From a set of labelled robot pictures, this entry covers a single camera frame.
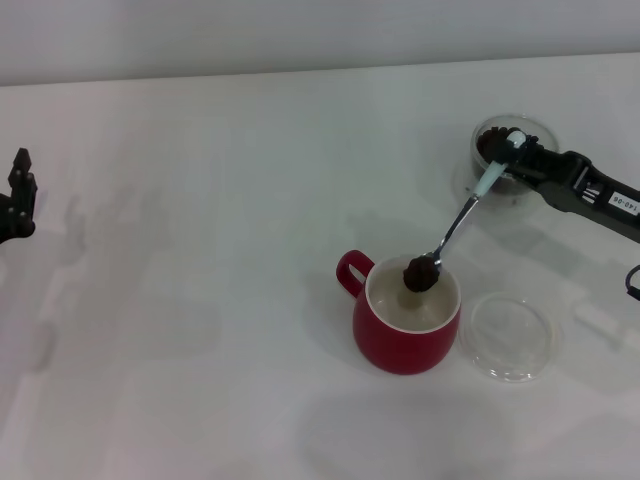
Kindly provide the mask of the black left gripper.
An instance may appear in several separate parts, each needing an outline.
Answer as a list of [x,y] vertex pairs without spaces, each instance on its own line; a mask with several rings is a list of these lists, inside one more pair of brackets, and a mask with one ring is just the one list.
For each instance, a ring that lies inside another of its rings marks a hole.
[[32,235],[35,232],[33,214],[37,193],[35,176],[30,172],[31,157],[26,148],[20,148],[13,161],[8,177],[10,197],[2,194],[0,199],[0,242]]

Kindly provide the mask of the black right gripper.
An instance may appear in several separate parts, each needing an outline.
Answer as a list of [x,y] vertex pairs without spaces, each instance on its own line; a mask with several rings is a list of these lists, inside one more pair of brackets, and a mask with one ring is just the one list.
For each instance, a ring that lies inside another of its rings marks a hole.
[[[509,174],[556,210],[585,215],[589,209],[589,219],[630,240],[639,240],[638,190],[604,175],[581,154],[546,149],[537,137],[528,137],[523,147],[519,163],[507,166]],[[584,171],[580,195],[575,184]]]

